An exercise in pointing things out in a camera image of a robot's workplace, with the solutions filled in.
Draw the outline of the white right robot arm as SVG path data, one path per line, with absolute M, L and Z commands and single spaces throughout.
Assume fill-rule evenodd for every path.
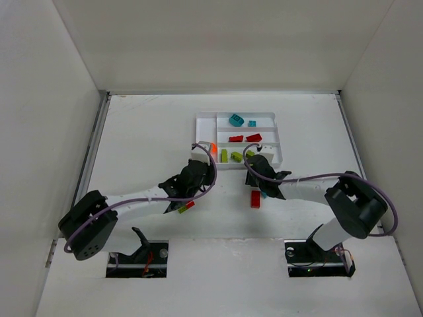
M 354 172 L 319 178 L 289 179 L 290 171 L 276 172 L 263 155 L 247 159 L 246 184 L 268 197 L 326 205 L 334 217 L 307 238 L 310 251 L 326 252 L 349 238 L 365 239 L 388 210 L 387 202 Z

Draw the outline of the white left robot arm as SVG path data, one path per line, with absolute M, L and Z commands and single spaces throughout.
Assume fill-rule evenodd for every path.
M 64 251 L 76 260 L 87 260 L 106 246 L 118 221 L 177 211 L 205 196 L 216 179 L 213 160 L 190 159 L 179 174 L 142 192 L 107 196 L 90 191 L 58 223 Z

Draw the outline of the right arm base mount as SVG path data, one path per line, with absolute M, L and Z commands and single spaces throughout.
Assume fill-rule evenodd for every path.
M 312 240 L 322 226 L 317 227 L 305 240 L 284 241 L 284 254 L 289 277 L 351 278 L 355 274 L 354 258 L 342 243 L 325 251 Z

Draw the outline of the red sloped lego brick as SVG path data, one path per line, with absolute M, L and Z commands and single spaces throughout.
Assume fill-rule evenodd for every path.
M 246 136 L 245 139 L 246 139 L 246 142 L 258 143 L 262 141 L 262 136 L 259 133 L 255 133 L 253 135 Z

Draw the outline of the red 2x4 lego brick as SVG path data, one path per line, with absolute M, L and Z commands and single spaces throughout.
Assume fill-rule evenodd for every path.
M 228 142 L 229 143 L 242 143 L 243 139 L 244 139 L 244 137 L 242 135 L 231 136 L 231 137 L 228 138 Z

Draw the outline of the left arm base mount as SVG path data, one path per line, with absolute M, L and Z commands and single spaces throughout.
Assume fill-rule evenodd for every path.
M 158 279 L 167 277 L 169 242 L 148 240 L 139 228 L 132 227 L 140 246 L 132 254 L 109 253 L 106 278 Z

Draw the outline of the green curved lego brick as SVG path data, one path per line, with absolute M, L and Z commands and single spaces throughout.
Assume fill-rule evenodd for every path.
M 243 155 L 239 152 L 234 151 L 231 153 L 231 159 L 235 162 L 241 163 L 243 161 Z

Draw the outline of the colorful monster lego figure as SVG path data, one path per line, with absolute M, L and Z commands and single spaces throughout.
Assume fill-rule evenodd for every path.
M 229 119 L 228 122 L 234 127 L 241 127 L 244 124 L 244 119 L 237 114 L 233 114 Z

